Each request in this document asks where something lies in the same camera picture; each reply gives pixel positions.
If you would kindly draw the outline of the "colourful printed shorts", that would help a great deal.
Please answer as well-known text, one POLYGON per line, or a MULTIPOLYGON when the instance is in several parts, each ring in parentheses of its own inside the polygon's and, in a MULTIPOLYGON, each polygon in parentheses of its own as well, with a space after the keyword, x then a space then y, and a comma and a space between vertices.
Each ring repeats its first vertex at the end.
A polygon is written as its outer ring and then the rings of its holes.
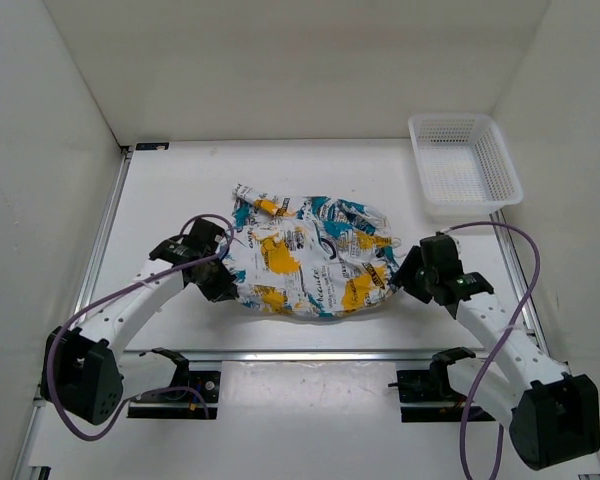
POLYGON ((243 184, 233 195, 234 239, 223 263, 243 306, 334 320, 377 307, 396 292, 391 279, 400 242, 375 207, 243 184))

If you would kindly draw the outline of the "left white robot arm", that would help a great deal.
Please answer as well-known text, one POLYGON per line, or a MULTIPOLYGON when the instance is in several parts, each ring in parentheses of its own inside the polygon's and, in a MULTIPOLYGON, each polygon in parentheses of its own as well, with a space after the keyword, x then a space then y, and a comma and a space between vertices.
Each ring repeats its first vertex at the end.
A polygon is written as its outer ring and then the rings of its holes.
POLYGON ((236 297, 235 277, 223 263, 234 237, 231 222, 220 215, 193 217, 149 253, 127 286, 83 307, 49 334, 40 393, 76 436, 91 438, 72 416, 111 428, 124 405, 144 395, 191 396, 198 405, 206 404, 190 384, 189 362, 182 354, 165 347, 133 356, 125 351, 189 285, 213 302, 236 297))

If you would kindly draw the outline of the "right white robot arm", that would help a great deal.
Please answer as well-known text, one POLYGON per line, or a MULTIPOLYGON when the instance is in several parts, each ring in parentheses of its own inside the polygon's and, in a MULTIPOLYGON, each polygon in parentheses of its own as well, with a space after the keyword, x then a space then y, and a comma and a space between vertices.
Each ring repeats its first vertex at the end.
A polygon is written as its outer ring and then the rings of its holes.
POLYGON ((488 351, 466 347, 433 355, 428 378, 412 393, 463 397, 507 431, 520 460, 533 470, 600 449, 599 395, 585 374, 545 354, 516 327, 491 284, 463 269, 454 239, 438 233, 411 248, 391 283, 412 297, 444 307, 488 351))

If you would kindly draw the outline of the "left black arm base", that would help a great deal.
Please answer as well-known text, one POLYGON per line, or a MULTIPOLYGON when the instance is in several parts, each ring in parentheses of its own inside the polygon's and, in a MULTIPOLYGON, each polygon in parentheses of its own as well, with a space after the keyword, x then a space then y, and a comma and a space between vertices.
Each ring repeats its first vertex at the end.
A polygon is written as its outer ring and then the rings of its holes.
POLYGON ((221 390, 221 369, 217 364, 198 365, 181 353, 166 353, 175 363, 174 375, 165 388, 143 393, 128 403, 129 419, 216 420, 221 390))

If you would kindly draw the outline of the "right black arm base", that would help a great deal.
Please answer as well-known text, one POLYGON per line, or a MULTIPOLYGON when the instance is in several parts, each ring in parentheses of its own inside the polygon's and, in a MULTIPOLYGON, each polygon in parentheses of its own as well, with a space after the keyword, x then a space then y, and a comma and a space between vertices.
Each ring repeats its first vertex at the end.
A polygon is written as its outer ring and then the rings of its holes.
POLYGON ((475 357, 468 348, 455 347, 434 354, 426 370, 398 370, 397 380, 387 387, 398 392, 401 422, 459 422, 466 397, 451 389, 447 368, 475 357))

